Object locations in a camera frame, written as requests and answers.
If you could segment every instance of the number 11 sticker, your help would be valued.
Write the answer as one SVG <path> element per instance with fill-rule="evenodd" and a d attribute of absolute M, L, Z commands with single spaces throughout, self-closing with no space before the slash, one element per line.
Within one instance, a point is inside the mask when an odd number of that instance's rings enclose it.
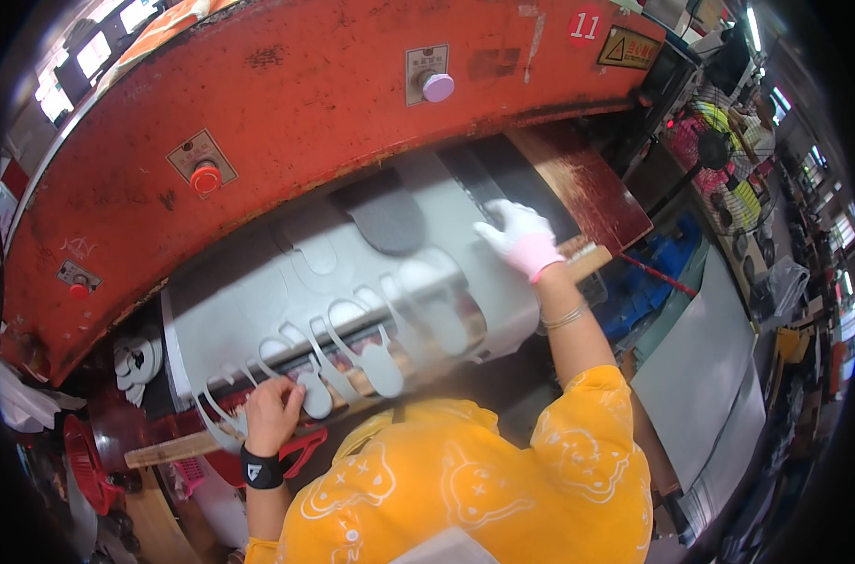
<path fill-rule="evenodd" d="M 568 40 L 575 47 L 583 47 L 593 42 L 600 35 L 601 13 L 600 8 L 594 4 L 581 6 L 574 12 L 568 22 Z"/>

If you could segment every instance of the gloved hand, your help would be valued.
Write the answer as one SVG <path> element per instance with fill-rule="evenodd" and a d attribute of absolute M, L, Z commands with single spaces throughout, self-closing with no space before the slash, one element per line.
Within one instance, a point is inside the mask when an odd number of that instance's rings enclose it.
<path fill-rule="evenodd" d="M 509 265 L 527 274 L 532 284 L 536 284 L 546 266 L 565 262 L 556 250 L 556 236 L 549 221 L 534 209 L 507 199 L 491 200 L 485 208 L 502 220 L 505 231 L 479 222 L 474 224 L 475 233 Z"/>

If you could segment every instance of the yellow shirt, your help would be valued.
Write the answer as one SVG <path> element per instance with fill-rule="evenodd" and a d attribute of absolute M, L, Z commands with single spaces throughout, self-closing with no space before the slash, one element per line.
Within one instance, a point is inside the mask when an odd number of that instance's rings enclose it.
<path fill-rule="evenodd" d="M 525 450 L 473 401 L 416 403 L 397 424 L 377 414 L 296 495 L 278 542 L 250 539 L 246 562 L 386 564 L 450 527 L 501 564 L 643 562 L 653 508 L 629 394 L 615 367 L 578 375 Z"/>

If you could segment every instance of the pink glove cuff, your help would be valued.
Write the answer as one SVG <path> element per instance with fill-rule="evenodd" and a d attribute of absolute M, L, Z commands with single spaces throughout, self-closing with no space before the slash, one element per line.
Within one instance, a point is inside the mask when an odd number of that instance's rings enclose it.
<path fill-rule="evenodd" d="M 553 263 L 564 263 L 565 257 L 556 250 L 546 233 L 525 235 L 506 254 L 506 262 L 527 274 L 532 284 L 540 278 L 540 272 Z"/>

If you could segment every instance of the bracelet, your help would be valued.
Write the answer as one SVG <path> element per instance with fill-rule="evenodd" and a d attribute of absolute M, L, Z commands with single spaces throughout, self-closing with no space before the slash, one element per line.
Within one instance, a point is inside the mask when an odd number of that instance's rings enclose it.
<path fill-rule="evenodd" d="M 541 314 L 540 322 L 543 323 L 544 327 L 546 327 L 547 329 L 557 329 L 559 327 L 568 325 L 569 323 L 578 321 L 588 310 L 590 310 L 590 307 L 587 305 L 586 301 L 582 300 L 578 307 L 563 315 L 562 318 L 560 318 L 559 320 L 547 321 Z"/>
<path fill-rule="evenodd" d="M 240 463 L 242 481 L 256 490 L 271 490 L 283 484 L 283 472 L 279 466 L 280 455 L 270 458 L 256 457 L 242 445 Z"/>

